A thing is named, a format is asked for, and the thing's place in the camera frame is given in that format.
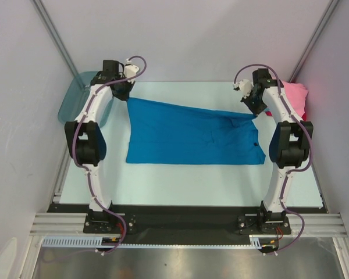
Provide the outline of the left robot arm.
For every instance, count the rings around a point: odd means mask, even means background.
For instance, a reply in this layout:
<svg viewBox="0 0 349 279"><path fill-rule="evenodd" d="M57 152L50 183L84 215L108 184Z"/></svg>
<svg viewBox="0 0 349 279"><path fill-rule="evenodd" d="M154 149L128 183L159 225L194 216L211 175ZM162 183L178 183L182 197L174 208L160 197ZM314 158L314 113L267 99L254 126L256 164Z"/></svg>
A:
<svg viewBox="0 0 349 279"><path fill-rule="evenodd" d="M102 186L102 161L107 144L102 135L101 121L116 98L127 101L140 68L131 59L124 63L104 60L102 70L92 78L88 98L73 121L65 123L65 136L70 157L87 178L92 212L109 209L112 199Z"/></svg>

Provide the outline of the blue t-shirt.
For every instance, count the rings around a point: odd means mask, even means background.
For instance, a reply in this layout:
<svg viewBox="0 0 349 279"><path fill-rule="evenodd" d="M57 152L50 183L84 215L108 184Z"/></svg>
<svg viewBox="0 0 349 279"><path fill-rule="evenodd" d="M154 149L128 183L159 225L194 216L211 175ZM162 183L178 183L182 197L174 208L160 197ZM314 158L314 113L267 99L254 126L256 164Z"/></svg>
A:
<svg viewBox="0 0 349 279"><path fill-rule="evenodd" d="M126 162L134 164L260 165L254 116L130 98Z"/></svg>

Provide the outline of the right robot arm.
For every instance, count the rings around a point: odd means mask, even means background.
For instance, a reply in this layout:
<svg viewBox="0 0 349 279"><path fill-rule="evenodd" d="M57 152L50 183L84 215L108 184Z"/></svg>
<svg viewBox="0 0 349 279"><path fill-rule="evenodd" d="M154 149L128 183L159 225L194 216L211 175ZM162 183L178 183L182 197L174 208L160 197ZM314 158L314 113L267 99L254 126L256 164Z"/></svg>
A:
<svg viewBox="0 0 349 279"><path fill-rule="evenodd" d="M294 173L306 171L311 165L314 127L310 121L303 121L294 110L282 81L267 65L259 64L259 68L252 72L252 81L235 82L234 89L241 91L241 102L254 116L268 110L276 123L269 145L273 171L257 218L258 229L271 233L289 212L286 209L286 192Z"/></svg>

